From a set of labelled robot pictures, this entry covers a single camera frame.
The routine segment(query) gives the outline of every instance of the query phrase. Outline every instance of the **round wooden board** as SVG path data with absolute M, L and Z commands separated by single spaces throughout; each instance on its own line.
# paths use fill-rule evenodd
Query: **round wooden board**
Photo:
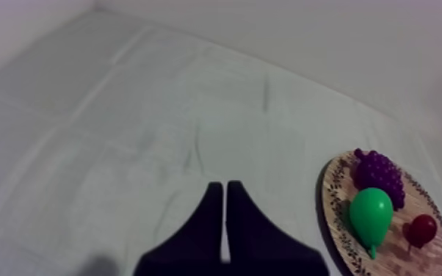
M 372 260 L 367 251 L 350 233 L 348 208 L 358 193 L 351 174 L 359 159 L 352 151 L 330 161 L 325 169 L 322 183 L 322 209 L 330 235 L 338 252 L 353 275 L 415 276 L 442 275 L 442 216 L 428 193 L 402 171 L 405 186 L 405 207 L 394 212 L 385 240 L 377 248 L 377 258 Z M 403 230 L 419 214 L 435 218 L 437 236 L 422 249 L 411 247 L 404 238 Z

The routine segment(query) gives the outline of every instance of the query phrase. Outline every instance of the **toy fruit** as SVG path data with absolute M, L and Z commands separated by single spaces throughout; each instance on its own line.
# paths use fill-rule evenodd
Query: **toy fruit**
M 351 206 L 349 216 L 363 245 L 375 259 L 376 247 L 382 244 L 392 221 L 392 202 L 381 189 L 367 188 L 359 192 Z
M 426 243 L 435 238 L 437 222 L 427 214 L 417 216 L 411 223 L 406 233 L 406 239 L 411 245 L 422 248 Z
M 401 171 L 386 156 L 375 150 L 364 154 L 359 148 L 355 156 L 360 159 L 356 168 L 355 181 L 360 189 L 379 188 L 391 198 L 394 210 L 405 207 L 405 191 Z

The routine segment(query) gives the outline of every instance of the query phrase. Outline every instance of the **white wall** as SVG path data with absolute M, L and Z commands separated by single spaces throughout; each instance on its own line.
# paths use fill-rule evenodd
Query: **white wall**
M 93 5 L 93 0 L 0 0 L 0 67 Z
M 442 138 L 442 0 L 98 0 L 273 62 Z

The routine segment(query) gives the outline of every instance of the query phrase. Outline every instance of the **table surface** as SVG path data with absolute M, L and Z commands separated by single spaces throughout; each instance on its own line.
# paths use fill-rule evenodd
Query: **table surface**
M 435 140 L 260 60 L 89 13 L 0 70 L 0 275 L 130 275 L 231 179 L 339 275 L 315 188 L 355 148 L 389 156 L 442 213 Z

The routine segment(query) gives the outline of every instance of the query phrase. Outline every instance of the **decorative border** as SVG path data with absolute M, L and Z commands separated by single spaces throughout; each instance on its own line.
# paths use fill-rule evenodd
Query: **decorative border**
M 339 232 L 339 240 L 341 241 L 341 246 L 346 251 L 346 254 L 348 257 L 352 259 L 351 264 L 354 266 L 354 270 L 352 272 L 355 275 L 359 276 L 371 276 L 372 274 L 370 272 L 367 272 L 366 267 L 363 266 L 361 257 L 358 257 L 358 252 L 352 247 L 352 240 L 349 237 L 350 234 L 348 233 L 346 226 L 344 225 L 342 218 L 343 210 L 342 210 L 342 199 L 338 196 L 338 190 L 342 188 L 341 181 L 344 179 L 344 168 L 348 167 L 354 167 L 358 160 L 353 158 L 352 152 L 349 152 L 345 158 L 348 160 L 345 160 L 343 157 L 339 157 L 337 168 L 332 171 L 332 184 L 330 185 L 330 188 L 327 188 L 327 192 L 329 193 L 329 196 L 332 198 L 330 201 L 331 209 L 334 212 L 335 219 L 333 220 L 333 224 L 336 227 L 336 230 Z M 416 189 L 416 191 L 425 199 L 427 200 L 427 204 L 430 208 L 433 210 L 433 214 L 437 218 L 437 220 L 440 222 L 440 225 L 442 227 L 442 216 L 440 211 L 438 210 L 438 207 L 433 202 L 432 198 L 428 195 L 428 192 L 423 189 L 423 187 L 413 179 L 413 177 L 408 173 L 405 172 L 403 169 L 399 167 L 399 169 L 402 172 L 402 175 L 413 185 L 413 187 Z

